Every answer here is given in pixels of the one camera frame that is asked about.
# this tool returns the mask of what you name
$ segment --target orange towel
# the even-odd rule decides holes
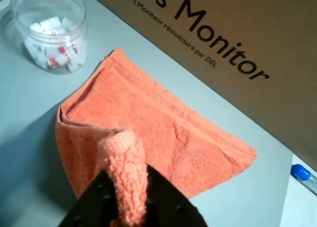
[[[57,143],[77,197],[106,159],[97,157],[99,142],[123,129],[142,141],[145,163],[188,198],[230,180],[256,158],[252,147],[188,108],[117,49],[57,113]]]

